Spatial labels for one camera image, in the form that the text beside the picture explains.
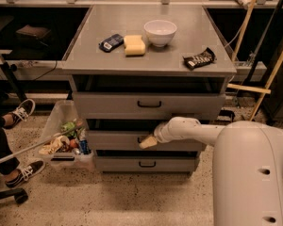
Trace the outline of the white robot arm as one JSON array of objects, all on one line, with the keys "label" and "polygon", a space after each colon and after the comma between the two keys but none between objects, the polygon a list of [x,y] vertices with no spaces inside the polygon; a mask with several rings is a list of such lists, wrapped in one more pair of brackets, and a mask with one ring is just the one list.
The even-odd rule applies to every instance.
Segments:
[{"label": "white robot arm", "polygon": [[214,147],[214,226],[283,226],[283,129],[253,121],[223,126],[174,117],[159,124],[140,147],[183,139]]}]

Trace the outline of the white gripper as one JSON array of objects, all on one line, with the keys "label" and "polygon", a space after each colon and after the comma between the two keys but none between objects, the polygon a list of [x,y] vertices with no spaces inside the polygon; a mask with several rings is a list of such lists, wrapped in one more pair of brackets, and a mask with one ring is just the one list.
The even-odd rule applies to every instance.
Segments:
[{"label": "white gripper", "polygon": [[170,141],[168,122],[163,122],[156,127],[154,135],[149,135],[141,141],[140,147],[147,149],[156,146],[158,143],[167,143]]}]

